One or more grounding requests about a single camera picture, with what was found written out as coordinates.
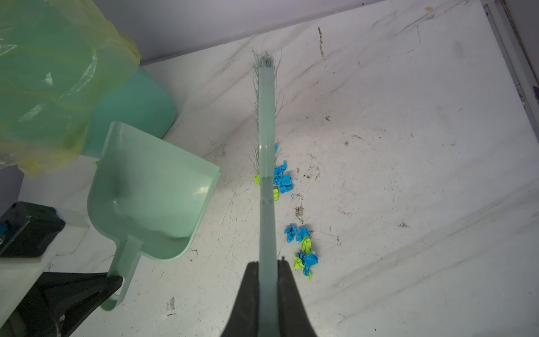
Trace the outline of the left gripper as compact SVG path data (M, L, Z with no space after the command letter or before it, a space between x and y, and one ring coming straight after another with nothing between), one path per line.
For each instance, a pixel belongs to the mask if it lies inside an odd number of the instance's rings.
M1 326L18 307L26 336L71 336L122 286L106 272L43 273L55 255L49 247L36 258L1 257Z

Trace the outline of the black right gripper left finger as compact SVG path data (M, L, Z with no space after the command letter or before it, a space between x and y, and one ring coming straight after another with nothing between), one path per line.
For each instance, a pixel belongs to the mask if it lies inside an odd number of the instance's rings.
M222 337L257 337L259 309L259 262L247 264L230 318Z

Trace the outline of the green hand brush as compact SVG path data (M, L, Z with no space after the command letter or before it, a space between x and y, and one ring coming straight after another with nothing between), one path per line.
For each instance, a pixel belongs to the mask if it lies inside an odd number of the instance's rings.
M278 262L275 228L275 58L255 53L253 66L257 94L258 177L260 179L259 310L258 335L279 336Z

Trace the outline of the green plastic dustpan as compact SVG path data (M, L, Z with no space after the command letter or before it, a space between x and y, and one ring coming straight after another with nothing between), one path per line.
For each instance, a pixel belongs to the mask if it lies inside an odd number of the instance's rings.
M140 257L174 261L191 246L220 167L133 126L113 122L87 199L94 228L116 244L108 275L122 277L124 300Z

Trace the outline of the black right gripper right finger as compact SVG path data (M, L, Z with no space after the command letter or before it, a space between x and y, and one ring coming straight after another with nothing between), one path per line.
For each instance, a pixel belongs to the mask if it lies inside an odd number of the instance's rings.
M289 263L278 260L278 309L280 336L316 337L308 319Z

